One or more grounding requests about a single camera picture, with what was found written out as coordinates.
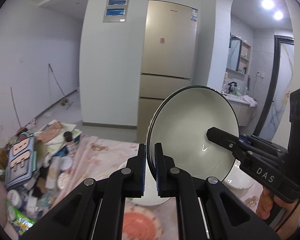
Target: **gold refrigerator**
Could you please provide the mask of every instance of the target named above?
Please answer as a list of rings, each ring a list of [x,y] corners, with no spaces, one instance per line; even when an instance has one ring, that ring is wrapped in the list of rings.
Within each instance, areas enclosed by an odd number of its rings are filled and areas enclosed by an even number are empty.
[[[160,104],[191,84],[197,14],[196,8],[149,0],[140,74],[138,143],[145,143],[148,126]]]

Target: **towel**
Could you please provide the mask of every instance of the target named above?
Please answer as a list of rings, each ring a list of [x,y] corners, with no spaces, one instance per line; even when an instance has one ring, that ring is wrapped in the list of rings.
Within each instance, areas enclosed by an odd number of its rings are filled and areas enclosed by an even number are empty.
[[[258,102],[254,98],[249,97],[248,95],[242,96],[241,98],[247,103],[249,103],[250,107],[256,107],[258,105]]]

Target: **recessed light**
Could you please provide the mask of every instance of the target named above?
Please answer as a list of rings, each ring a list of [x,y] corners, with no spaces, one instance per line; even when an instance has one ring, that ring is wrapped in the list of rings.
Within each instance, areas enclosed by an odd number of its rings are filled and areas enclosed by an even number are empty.
[[[274,14],[274,18],[275,18],[276,20],[281,20],[281,19],[283,18],[282,12],[277,11],[277,12]]]
[[[263,6],[265,9],[271,9],[271,8],[274,7],[274,3],[273,3],[271,0],[263,0],[262,6]]]

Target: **tile floor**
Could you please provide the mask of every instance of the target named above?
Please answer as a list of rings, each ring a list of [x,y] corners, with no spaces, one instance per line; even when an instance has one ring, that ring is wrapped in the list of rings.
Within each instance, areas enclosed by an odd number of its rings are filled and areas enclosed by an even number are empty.
[[[82,113],[80,105],[80,93],[74,92],[69,96],[72,105],[66,109],[67,106],[61,106],[57,104],[48,112],[52,113],[52,117],[46,117],[45,115],[37,119],[37,125],[34,129],[37,131],[47,123],[56,119],[60,122],[74,123],[77,125],[76,128],[80,129],[84,134],[90,136],[97,136],[103,139],[124,141],[124,142],[135,142],[137,138],[137,130],[130,129],[118,129],[118,128],[106,128],[106,127],[94,127],[94,126],[83,126],[82,125]]]

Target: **green snack package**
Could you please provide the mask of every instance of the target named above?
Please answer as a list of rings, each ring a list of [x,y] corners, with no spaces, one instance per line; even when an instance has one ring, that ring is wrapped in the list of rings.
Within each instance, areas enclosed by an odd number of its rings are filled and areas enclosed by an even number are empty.
[[[22,212],[13,207],[8,200],[6,200],[6,204],[8,221],[17,231],[20,238],[20,236],[22,236],[30,227],[32,227],[35,222],[27,218]]]

